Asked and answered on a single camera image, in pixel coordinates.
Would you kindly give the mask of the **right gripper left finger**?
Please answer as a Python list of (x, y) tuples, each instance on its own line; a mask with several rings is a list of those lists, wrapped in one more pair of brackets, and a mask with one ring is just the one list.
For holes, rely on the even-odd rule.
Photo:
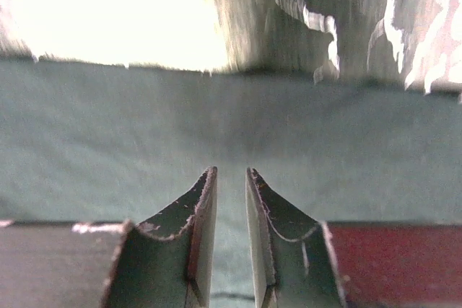
[(102, 307), (208, 307), (217, 168), (126, 234)]

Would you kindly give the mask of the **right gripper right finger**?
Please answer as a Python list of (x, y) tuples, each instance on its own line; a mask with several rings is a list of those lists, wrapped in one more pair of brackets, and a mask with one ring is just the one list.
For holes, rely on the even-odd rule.
[(276, 193), (254, 168), (245, 199), (256, 307), (345, 307), (326, 225)]

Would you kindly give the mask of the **black t-shirt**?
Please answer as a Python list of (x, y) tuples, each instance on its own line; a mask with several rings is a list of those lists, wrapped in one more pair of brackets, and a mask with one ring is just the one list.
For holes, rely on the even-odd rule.
[(213, 307), (250, 307), (245, 171), (320, 220), (461, 220), (451, 94), (1, 62), (1, 217), (141, 221), (218, 169)]

